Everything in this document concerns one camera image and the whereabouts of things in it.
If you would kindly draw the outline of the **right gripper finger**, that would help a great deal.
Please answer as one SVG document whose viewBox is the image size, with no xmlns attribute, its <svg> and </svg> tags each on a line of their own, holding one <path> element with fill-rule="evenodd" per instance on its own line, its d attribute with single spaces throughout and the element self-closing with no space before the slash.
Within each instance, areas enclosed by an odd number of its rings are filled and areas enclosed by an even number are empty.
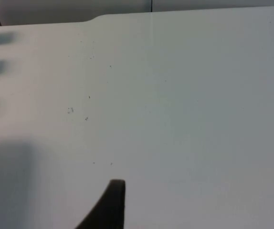
<svg viewBox="0 0 274 229">
<path fill-rule="evenodd" d="M 77 226 L 78 229 L 123 229 L 126 182 L 112 179 L 100 199 Z"/>
</svg>

